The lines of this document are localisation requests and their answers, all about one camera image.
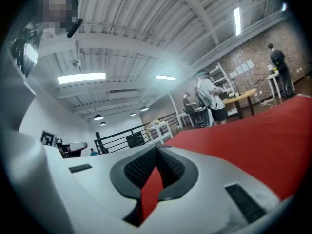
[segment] ceiling beam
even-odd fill
[[[110,91],[120,89],[144,89],[148,86],[149,86],[148,83],[138,81],[94,83],[58,89],[55,92],[54,97],[56,99],[64,99],[67,97],[83,95],[90,92]]]
[[[88,105],[82,105],[82,106],[77,106],[74,108],[73,112],[74,113],[81,113],[86,110],[92,110],[92,109],[103,109],[111,106],[115,107],[122,107],[123,104],[125,103],[130,103],[133,102],[133,104],[139,103],[140,98],[134,97],[134,98],[125,98],[125,99],[114,99],[114,100],[109,100],[109,101],[104,101],[104,102],[96,102]]]
[[[162,60],[174,60],[179,64],[186,65],[180,61],[180,57],[168,50],[155,45],[133,39],[130,37],[117,36],[103,33],[81,33],[77,34],[76,41],[78,48],[107,48],[115,50],[124,50],[134,53],[140,53],[148,57],[155,57]],[[45,55],[68,51],[75,49],[75,43],[72,39],[66,37],[48,38],[40,43],[38,57]]]
[[[96,112],[96,113],[92,113],[92,114],[87,114],[87,115],[84,115],[82,118],[83,119],[92,119],[92,118],[94,118],[95,115],[98,115],[98,114],[100,114],[104,117],[104,116],[111,115],[111,114],[140,110],[142,107],[143,107],[143,102],[139,103],[139,104],[131,105],[129,107],[114,108],[114,109],[110,109],[110,110],[105,110],[103,112]]]
[[[195,12],[198,18],[201,20],[203,25],[205,26],[207,32],[212,31],[213,23],[210,20],[207,12],[205,11],[204,7],[201,5],[199,0],[185,0],[186,3],[191,7],[191,9]],[[212,37],[216,45],[219,45],[219,39],[215,32],[212,32]]]
[[[202,68],[207,67],[209,64],[217,61],[219,58],[224,56],[226,53],[230,52],[231,50],[237,48],[238,46],[242,45],[244,42],[248,41],[249,39],[255,37],[259,33],[269,29],[270,27],[274,26],[275,24],[281,22],[282,20],[286,19],[285,15],[282,14],[280,11],[275,12],[274,14],[262,19],[261,21],[255,23],[254,25],[247,28],[239,37],[232,37],[222,43],[221,45],[217,46],[200,59],[195,61],[190,66],[190,72],[185,74],[182,79],[177,80],[176,83],[172,84],[172,86],[166,91],[165,93],[161,93],[155,99],[151,100],[147,106],[151,106],[157,100],[162,98],[165,94],[167,94],[170,90],[176,88],[179,84],[185,82],[187,79],[191,78],[196,74],[196,72]]]
[[[266,0],[260,0],[258,2],[255,2],[253,4],[251,4],[248,8],[242,10],[242,13],[251,13],[252,9],[262,3],[264,3]],[[202,36],[198,37],[196,40],[194,40],[193,42],[191,42],[184,50],[182,50],[181,55],[184,56],[186,54],[188,54],[192,49],[194,49],[197,45],[199,45],[204,39],[207,38],[207,36],[209,36],[213,31],[217,31],[220,27],[222,27],[224,24],[229,23],[229,21],[232,20],[231,18],[227,18],[226,20],[224,20],[222,23],[220,23],[219,25],[215,26],[215,28],[213,28],[212,31],[210,32],[206,32],[204,33]]]
[[[242,19],[243,19],[243,23],[242,23],[242,30],[244,30],[245,28],[248,28],[250,26],[250,20],[251,20],[251,10],[248,10],[248,8],[251,6],[252,4],[252,0],[241,0],[241,9],[243,11],[245,11]]]

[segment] white pillar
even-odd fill
[[[178,125],[178,128],[181,128],[181,129],[182,129],[182,126],[183,126],[183,125],[182,125],[182,123],[181,123],[180,117],[178,117],[179,113],[178,113],[178,111],[177,111],[177,108],[176,108],[174,99],[172,99],[171,93],[168,93],[168,94],[169,94],[169,97],[170,97],[170,99],[171,99],[172,105],[174,106],[175,113],[176,113],[176,115],[177,115],[176,119],[177,119],[177,122],[178,122],[178,124],[179,124],[179,125]]]

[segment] man in white shirt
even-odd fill
[[[203,69],[199,70],[197,73],[197,90],[199,96],[205,106],[211,109],[215,124],[225,124],[228,112],[219,97],[219,94],[222,93],[222,88],[215,86],[206,78],[206,75],[207,72]]]

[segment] black vent slot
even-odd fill
[[[119,90],[111,90],[111,93],[120,93],[120,92],[131,92],[131,91],[137,91],[136,88],[130,88],[130,89],[119,89]]]
[[[92,168],[92,166],[90,166],[89,164],[84,164],[84,165],[69,167],[68,169],[70,170],[71,173],[76,173],[76,172],[81,172],[83,170],[87,170],[90,168]]]
[[[226,186],[225,190],[243,213],[248,223],[255,222],[265,215],[266,212],[239,184]]]

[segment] person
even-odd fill
[[[281,50],[275,49],[272,43],[268,45],[271,50],[271,62],[276,66],[283,89],[283,98],[291,98],[294,96],[291,74],[285,63],[285,55]]]
[[[43,31],[56,35],[73,34],[74,22],[78,21],[78,4],[78,0],[31,0],[22,9],[7,41],[13,59],[25,77],[37,63]]]
[[[198,71],[197,92],[205,106],[211,109],[215,125],[225,124],[228,112],[219,97],[222,88],[215,86],[212,81],[206,78],[206,75],[205,70]]]
[[[188,100],[189,96],[190,94],[188,92],[185,92],[183,95],[184,112],[191,117],[193,124],[195,124],[197,120],[197,112],[195,112],[192,106],[196,105],[196,102],[190,103]]]
[[[98,153],[97,153],[97,152],[95,152],[95,151],[93,150],[93,148],[91,148],[91,153],[90,153],[90,156],[94,156],[94,155],[98,155]]]

